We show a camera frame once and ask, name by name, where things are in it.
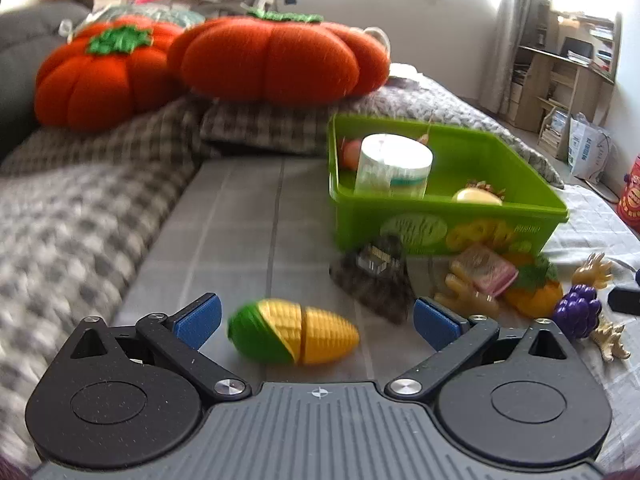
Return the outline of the cream starfish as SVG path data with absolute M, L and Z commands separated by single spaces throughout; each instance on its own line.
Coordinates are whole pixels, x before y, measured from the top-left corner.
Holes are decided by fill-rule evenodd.
M 622 335 L 624 324 L 614 324 L 604 315 L 599 316 L 597 327 L 590 333 L 589 338 L 597 345 L 600 356 L 605 363 L 614 360 L 625 361 L 631 353 L 624 348 Z

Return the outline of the purple toy grapes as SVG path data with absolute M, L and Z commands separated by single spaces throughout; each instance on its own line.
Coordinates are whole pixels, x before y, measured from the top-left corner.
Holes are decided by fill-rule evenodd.
M 597 289 L 578 284 L 555 306 L 552 320 L 567 339 L 585 339 L 597 328 L 601 311 Z

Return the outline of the orange toy pumpkin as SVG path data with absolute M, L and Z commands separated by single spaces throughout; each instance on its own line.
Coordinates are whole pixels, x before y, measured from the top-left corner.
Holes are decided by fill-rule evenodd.
M 503 258 L 518 270 L 518 277 L 502 293 L 502 301 L 526 318 L 551 318 L 564 292 L 555 265 L 543 254 L 509 252 Z

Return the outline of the toy corn cob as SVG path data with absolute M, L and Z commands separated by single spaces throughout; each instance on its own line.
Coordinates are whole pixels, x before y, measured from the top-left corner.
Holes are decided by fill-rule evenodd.
M 360 343 L 357 327 L 341 315 L 273 298 L 240 307 L 227 335 L 242 356 L 262 364 L 332 363 Z

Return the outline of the pink toy pig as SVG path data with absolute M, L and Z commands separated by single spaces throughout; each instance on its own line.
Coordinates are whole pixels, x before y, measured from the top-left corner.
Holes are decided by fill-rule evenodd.
M 338 150 L 338 163 L 342 169 L 356 171 L 359 165 L 361 141 L 343 139 Z

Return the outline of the dark hair claw clip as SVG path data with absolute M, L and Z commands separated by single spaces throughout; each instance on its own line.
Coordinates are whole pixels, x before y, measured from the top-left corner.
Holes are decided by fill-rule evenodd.
M 345 252 L 330 265 L 329 276 L 358 304 L 396 325 L 407 321 L 416 300 L 404 245 L 395 234 Z

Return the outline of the yellow toy lemon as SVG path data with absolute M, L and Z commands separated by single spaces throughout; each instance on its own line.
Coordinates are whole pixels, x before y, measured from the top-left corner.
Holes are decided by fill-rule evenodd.
M 452 200 L 456 203 L 502 205 L 502 199 L 486 188 L 462 188 Z

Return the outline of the green plastic bin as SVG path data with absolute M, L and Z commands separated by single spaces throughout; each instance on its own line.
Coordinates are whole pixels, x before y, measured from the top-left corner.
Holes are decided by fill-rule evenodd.
M 434 164 L 422 198 L 355 194 L 356 176 L 338 163 L 341 140 L 371 133 L 428 135 Z M 538 254 L 570 218 L 547 180 L 492 133 L 426 122 L 334 115 L 328 123 L 329 194 L 341 252 L 396 234 L 410 256 L 449 256 L 478 243 L 495 252 Z M 462 188 L 486 188 L 502 205 L 456 203 Z

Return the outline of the grey checked quilt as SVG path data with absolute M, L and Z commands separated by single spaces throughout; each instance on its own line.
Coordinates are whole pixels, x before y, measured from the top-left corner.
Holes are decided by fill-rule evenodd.
M 160 264 L 178 285 L 222 185 L 237 203 L 280 172 L 282 155 L 324 156 L 333 114 L 181 98 L 93 138 L 39 129 L 2 160 L 5 460 L 38 465 L 24 422 L 32 390 L 82 318 L 120 310 L 171 213 L 178 240 Z

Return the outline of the clear cotton swab jar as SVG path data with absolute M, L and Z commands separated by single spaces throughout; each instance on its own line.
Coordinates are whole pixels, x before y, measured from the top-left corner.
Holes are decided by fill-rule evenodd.
M 418 140 L 393 133 L 373 133 L 360 144 L 355 194 L 422 198 L 434 155 Z

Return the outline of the left orange pumpkin cushion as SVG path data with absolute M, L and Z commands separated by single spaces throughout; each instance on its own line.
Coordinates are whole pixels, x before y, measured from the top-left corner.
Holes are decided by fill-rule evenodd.
M 95 134 L 175 101 L 184 87 L 168 67 L 168 50 L 182 32 L 140 15 L 81 29 L 38 70 L 38 122 Z

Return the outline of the orange pumpkin cushion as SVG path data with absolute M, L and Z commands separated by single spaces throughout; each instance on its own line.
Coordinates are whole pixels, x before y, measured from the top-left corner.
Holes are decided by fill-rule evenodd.
M 284 107 L 366 96 L 390 76 L 377 39 L 311 15 L 214 18 L 178 36 L 167 63 L 200 96 Z
M 175 101 L 184 87 L 168 67 L 168 50 L 182 32 L 140 15 L 81 29 L 38 70 L 38 122 L 95 134 Z

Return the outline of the right orange pumpkin cushion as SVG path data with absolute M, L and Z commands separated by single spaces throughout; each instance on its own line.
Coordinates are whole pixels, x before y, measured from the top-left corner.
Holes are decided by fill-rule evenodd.
M 214 18 L 178 36 L 167 63 L 200 96 L 284 107 L 366 96 L 390 76 L 377 39 L 311 15 Z

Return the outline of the grey window curtain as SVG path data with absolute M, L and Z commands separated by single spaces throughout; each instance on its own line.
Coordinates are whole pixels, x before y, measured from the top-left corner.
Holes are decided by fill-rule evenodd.
M 478 104 L 498 114 L 508 105 L 513 63 L 537 0 L 501 0 L 494 40 L 480 82 Z

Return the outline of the grey sofa backrest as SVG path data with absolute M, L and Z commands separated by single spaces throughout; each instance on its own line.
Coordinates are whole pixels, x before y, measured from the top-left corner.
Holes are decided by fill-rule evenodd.
M 78 3 L 46 2 L 1 14 L 1 155 L 38 128 L 34 114 L 36 75 L 43 61 L 66 44 L 62 21 L 76 26 L 89 14 Z

